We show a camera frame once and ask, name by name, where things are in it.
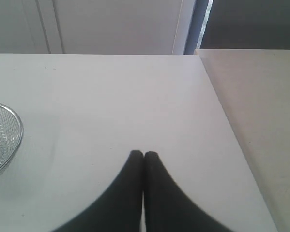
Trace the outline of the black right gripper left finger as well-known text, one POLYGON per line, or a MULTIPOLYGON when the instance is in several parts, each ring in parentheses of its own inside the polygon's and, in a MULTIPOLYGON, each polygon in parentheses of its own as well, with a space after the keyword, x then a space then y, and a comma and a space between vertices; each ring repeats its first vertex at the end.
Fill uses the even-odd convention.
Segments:
POLYGON ((144 155, 130 152, 119 174, 88 208, 56 232, 138 232, 142 213, 144 155))

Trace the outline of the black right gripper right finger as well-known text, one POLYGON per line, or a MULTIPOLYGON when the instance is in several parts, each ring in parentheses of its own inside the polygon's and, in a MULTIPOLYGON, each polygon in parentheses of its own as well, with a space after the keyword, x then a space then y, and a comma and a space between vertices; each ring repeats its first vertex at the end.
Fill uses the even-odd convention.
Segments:
POLYGON ((148 232, 230 232, 175 183, 158 154, 144 156, 144 210, 148 232))

